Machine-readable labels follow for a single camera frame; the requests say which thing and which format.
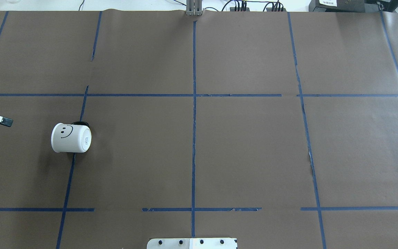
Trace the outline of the white smiley face mug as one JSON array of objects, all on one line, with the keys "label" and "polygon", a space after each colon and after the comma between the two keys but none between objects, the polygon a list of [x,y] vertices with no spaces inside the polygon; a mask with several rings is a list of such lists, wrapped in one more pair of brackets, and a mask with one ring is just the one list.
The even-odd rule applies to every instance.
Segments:
[{"label": "white smiley face mug", "polygon": [[85,153],[91,145],[92,133],[85,121],[57,123],[51,132],[51,147],[56,153]]}]

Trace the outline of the black power strip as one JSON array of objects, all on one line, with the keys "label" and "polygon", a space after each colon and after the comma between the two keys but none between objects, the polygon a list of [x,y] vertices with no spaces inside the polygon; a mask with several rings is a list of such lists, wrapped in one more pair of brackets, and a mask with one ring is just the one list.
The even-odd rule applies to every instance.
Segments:
[{"label": "black power strip", "polygon": [[229,0],[221,11],[286,12],[286,8],[279,0]]}]

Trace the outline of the black box with label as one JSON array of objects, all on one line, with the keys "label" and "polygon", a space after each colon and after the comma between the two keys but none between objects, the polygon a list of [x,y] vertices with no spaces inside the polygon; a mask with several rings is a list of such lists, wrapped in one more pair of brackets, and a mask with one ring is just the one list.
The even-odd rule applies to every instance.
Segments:
[{"label": "black box with label", "polygon": [[308,5],[309,12],[394,12],[398,0],[312,0]]}]

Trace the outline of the aluminium frame post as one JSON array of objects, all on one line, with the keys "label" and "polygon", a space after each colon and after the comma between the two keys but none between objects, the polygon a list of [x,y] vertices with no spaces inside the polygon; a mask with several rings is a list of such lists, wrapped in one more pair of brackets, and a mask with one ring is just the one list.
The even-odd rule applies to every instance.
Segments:
[{"label": "aluminium frame post", "polygon": [[203,14],[202,0],[186,0],[186,15],[201,16]]}]

